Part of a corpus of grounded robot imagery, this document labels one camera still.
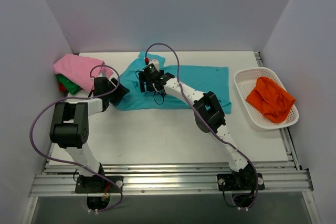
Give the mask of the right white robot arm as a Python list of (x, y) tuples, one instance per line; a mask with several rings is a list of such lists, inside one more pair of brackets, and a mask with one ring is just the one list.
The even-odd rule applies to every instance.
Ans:
[(181, 82), (178, 75), (157, 70), (156, 64), (153, 63), (140, 71), (139, 82), (141, 92), (149, 89), (188, 104), (194, 112), (198, 128), (204, 133), (212, 134), (225, 146), (229, 168), (236, 172), (233, 175), (235, 186), (244, 189), (251, 184), (252, 176), (247, 170), (251, 169), (254, 172), (255, 168), (232, 138), (225, 121), (225, 113), (215, 93), (198, 91)]

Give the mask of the teal t-shirt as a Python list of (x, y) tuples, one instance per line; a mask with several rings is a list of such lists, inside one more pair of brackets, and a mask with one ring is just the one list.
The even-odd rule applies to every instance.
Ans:
[[(166, 96), (160, 98), (158, 94), (152, 92), (140, 92), (140, 85), (137, 71), (142, 70), (145, 52), (139, 53), (126, 70), (121, 74), (121, 84), (128, 88), (130, 92), (126, 94), (119, 105), (116, 106), (121, 111), (133, 111), (142, 109), (188, 109), (189, 106), (183, 101)], [(229, 98), (229, 69), (228, 67), (202, 67), (202, 66), (180, 66), (180, 80), (186, 85), (199, 91), (212, 91), (216, 94), (224, 113), (230, 114), (232, 103)]]

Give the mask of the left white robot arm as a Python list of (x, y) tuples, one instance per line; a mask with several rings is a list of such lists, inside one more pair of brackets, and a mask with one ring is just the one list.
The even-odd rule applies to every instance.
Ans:
[(119, 105), (129, 92), (116, 78), (97, 77), (86, 100), (55, 105), (50, 140), (71, 156), (79, 167), (80, 177), (88, 178), (87, 186), (94, 192), (105, 188), (106, 179), (101, 163), (88, 145), (89, 116), (106, 111), (110, 105)]

